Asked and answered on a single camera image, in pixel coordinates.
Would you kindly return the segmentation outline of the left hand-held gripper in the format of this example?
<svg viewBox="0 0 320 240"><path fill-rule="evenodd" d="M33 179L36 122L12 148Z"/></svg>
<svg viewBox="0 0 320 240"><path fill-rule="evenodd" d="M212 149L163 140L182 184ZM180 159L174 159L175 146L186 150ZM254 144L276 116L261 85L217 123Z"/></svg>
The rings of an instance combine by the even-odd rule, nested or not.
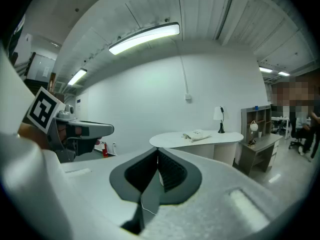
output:
<svg viewBox="0 0 320 240"><path fill-rule="evenodd" d="M73 162L75 157L93 151L100 138L114 133L111 124L78 120L74 108L65 105L41 87L27 114L31 124L46 134L50 150L61 163Z"/></svg>

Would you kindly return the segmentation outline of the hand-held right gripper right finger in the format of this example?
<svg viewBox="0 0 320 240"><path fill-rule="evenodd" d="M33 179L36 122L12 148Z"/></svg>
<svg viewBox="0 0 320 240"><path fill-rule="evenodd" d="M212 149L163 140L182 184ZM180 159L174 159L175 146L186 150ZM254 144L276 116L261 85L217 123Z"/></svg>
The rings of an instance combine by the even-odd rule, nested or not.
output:
<svg viewBox="0 0 320 240"><path fill-rule="evenodd" d="M172 154L201 172L186 202L162 205L141 233L143 240L279 240L299 209L225 163L180 150Z"/></svg>

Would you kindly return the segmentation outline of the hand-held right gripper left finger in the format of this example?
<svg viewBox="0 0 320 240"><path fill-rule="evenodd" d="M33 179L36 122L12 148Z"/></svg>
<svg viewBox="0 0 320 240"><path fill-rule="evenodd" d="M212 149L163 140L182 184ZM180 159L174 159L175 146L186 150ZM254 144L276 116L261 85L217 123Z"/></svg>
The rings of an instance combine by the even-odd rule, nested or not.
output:
<svg viewBox="0 0 320 240"><path fill-rule="evenodd" d="M92 212L117 227L146 227L158 213L158 159L139 164L154 148L61 164Z"/></svg>

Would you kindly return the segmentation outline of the cream drawstring cloth bag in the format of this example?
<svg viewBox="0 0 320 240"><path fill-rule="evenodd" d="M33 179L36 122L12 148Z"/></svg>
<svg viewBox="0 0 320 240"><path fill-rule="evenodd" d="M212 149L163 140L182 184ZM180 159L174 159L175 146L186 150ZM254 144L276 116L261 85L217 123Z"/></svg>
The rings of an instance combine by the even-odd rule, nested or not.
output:
<svg viewBox="0 0 320 240"><path fill-rule="evenodd" d="M204 140L211 137L211 134L201 130L192 130L182 134L182 137L186 140L189 140L191 143Z"/></svg>

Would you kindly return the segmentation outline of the long ceiling light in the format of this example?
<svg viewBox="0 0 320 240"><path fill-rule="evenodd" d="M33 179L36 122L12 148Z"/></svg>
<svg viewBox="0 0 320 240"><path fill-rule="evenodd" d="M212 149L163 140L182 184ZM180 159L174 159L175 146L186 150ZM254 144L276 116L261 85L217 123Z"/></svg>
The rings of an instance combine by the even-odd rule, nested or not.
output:
<svg viewBox="0 0 320 240"><path fill-rule="evenodd" d="M112 44L108 50L113 55L118 55L135 46L165 37L176 36L180 34L180 24L170 22L162 25L143 29L137 33L127 36Z"/></svg>
<svg viewBox="0 0 320 240"><path fill-rule="evenodd" d="M79 79L81 79L87 73L86 69L80 68L75 75L72 76L70 81L67 83L69 86L73 86Z"/></svg>

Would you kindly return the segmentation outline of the grey wooden desk with hutch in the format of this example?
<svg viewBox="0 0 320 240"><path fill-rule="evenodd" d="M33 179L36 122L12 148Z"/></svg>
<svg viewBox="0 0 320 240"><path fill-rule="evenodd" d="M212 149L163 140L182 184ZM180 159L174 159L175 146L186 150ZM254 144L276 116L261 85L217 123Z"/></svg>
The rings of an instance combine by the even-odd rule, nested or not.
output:
<svg viewBox="0 0 320 240"><path fill-rule="evenodd" d="M256 121L258 130L254 133L254 146L248 146L250 140L250 124ZM269 171L277 155L281 135L272 133L272 110L270 105L259 106L241 110L241 134L244 139L241 143L241 155L237 166L246 175L251 173L253 167L263 172Z"/></svg>

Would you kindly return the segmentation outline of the gold globe desk lamp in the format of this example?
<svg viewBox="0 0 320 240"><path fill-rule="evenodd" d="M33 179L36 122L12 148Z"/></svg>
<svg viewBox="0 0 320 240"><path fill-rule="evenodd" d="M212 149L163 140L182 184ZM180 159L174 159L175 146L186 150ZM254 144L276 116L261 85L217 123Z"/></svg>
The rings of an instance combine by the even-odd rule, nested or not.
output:
<svg viewBox="0 0 320 240"><path fill-rule="evenodd" d="M254 133L258 131L258 128L258 124L255 120L253 120L249 126L250 140L247 143L249 147L253 147L256 144Z"/></svg>

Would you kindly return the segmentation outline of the white shade table lamp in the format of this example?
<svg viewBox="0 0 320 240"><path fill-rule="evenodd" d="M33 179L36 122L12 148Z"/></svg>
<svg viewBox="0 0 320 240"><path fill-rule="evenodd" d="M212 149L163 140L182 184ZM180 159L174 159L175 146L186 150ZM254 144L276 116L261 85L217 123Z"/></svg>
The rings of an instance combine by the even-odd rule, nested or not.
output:
<svg viewBox="0 0 320 240"><path fill-rule="evenodd" d="M218 133L224 134L227 132L226 126L229 123L229 113L225 106L216 106L214 108L213 120L218 122Z"/></svg>

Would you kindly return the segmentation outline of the brown wooden staircase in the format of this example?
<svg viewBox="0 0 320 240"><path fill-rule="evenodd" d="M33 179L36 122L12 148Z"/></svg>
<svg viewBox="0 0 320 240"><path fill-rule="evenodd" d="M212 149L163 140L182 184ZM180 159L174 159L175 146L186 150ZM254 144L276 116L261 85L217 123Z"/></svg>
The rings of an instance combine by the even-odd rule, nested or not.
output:
<svg viewBox="0 0 320 240"><path fill-rule="evenodd" d="M14 68L27 88L36 95L41 87L47 90L51 76L55 77L55 62L54 59L32 52L28 61L15 65Z"/></svg>

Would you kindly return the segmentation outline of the black office chair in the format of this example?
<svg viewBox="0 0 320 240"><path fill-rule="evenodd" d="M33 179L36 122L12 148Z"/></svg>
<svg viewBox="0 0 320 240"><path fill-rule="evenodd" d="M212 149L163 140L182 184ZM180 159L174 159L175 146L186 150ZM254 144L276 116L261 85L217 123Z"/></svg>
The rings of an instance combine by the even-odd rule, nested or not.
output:
<svg viewBox="0 0 320 240"><path fill-rule="evenodd" d="M296 146L296 147L302 147L303 144L302 144L302 139L301 138L297 138L296 137L297 133L296 133L296 129L293 128L291 130L291 141L289 143L289 146L288 146L288 149L290 150L292 147Z"/></svg>

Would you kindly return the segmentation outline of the person's black jacket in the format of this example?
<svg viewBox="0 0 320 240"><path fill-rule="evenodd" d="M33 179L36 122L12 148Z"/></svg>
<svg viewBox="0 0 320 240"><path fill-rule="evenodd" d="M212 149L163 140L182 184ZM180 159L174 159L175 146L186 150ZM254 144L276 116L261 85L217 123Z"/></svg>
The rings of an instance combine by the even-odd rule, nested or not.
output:
<svg viewBox="0 0 320 240"><path fill-rule="evenodd" d="M23 16L20 18L19 23L16 24L11 33L3 40L3 46L10 60L13 57L14 51L21 37L22 30L25 24L25 19L26 14L24 13Z"/></svg>

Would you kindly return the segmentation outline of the white wall conduit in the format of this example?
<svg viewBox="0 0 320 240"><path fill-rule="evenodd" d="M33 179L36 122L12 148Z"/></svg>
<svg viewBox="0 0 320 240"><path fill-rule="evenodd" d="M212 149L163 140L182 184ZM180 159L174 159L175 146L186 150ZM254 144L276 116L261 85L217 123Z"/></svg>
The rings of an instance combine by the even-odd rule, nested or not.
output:
<svg viewBox="0 0 320 240"><path fill-rule="evenodd" d="M188 89L188 83L187 83L187 78L186 78L186 72L185 72L185 67L183 63L182 56L179 55L180 63L181 63L181 70L182 70L182 76L183 76L183 82L184 82L184 87L185 87L185 94L189 94L189 89Z"/></svg>

